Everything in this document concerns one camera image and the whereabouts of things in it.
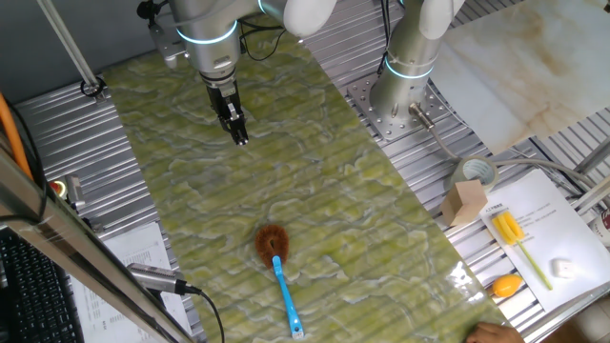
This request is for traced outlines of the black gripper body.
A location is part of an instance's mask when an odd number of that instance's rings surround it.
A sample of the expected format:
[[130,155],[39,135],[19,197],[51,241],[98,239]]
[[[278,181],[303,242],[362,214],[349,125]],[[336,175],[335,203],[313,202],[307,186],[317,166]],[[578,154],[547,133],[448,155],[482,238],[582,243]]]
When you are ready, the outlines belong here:
[[235,80],[207,86],[213,109],[223,120],[237,120],[241,115],[240,98]]

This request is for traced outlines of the person's hand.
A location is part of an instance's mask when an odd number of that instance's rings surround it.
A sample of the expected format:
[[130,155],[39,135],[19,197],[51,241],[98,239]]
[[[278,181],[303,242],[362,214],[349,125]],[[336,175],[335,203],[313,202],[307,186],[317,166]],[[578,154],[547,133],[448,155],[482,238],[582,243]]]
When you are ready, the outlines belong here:
[[479,322],[466,337],[467,343],[524,343],[519,332],[511,327]]

